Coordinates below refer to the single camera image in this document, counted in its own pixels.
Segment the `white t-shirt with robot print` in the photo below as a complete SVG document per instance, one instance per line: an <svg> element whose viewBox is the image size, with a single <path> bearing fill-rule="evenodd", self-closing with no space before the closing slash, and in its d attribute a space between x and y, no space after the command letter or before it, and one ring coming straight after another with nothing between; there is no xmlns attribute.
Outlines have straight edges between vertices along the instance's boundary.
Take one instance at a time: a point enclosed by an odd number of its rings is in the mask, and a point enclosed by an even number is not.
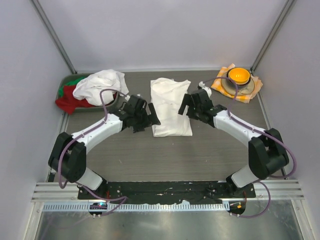
<svg viewBox="0 0 320 240"><path fill-rule="evenodd" d="M186 115L187 110L178 114L190 84L189 80L175 81L164 77L150 81L151 103L160 121L160 125L152 126L155 138L193 135L190 119Z"/></svg>

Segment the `yellow checkered cloth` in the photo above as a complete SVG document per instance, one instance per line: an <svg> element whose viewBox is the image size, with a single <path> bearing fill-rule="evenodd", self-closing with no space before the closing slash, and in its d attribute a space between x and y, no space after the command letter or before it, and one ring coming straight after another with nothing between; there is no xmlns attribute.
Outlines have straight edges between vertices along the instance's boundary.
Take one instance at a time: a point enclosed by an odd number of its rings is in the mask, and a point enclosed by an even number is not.
<svg viewBox="0 0 320 240"><path fill-rule="evenodd" d="M235 64L230 64L228 67L222 67L217 74L217 77L227 77L228 72L231 69L234 69L236 67ZM250 80L244 84L244 85L237 85L238 86L238 92L237 92L237 97L236 100L238 102L242 103L249 103L250 100L252 100L258 92L261 90L263 83L261 79L258 76L253 76L252 74L250 75ZM223 78L217 78L213 81L211 88L214 89L215 91L220 92L222 95L233 99L234 95L236 93L236 87L235 85Z"/></svg>

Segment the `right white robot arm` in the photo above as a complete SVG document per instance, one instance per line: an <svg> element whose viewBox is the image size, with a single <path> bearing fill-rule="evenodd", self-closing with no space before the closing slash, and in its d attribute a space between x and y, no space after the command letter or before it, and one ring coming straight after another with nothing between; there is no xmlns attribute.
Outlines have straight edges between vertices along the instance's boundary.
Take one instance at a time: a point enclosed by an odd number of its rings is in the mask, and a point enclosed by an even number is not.
<svg viewBox="0 0 320 240"><path fill-rule="evenodd" d="M230 197L238 197L244 187L270 177L289 163L278 130L256 127L236 117L226 107L214 106L204 89L186 93L178 114L186 114L190 119L224 131L247 147L247 165L226 178L225 190Z"/></svg>

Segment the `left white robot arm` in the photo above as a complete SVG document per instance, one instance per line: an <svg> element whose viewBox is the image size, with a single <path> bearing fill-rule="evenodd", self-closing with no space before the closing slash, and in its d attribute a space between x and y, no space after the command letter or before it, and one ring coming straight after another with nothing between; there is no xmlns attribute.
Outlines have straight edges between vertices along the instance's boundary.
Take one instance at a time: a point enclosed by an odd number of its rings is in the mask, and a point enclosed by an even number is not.
<svg viewBox="0 0 320 240"><path fill-rule="evenodd" d="M108 137L131 128L134 133L160 125L155 107L138 95L129 96L119 108L113 108L91 126L68 134L58 135L48 165L70 183L89 189L100 200L107 192L107 181L87 167L87 154Z"/></svg>

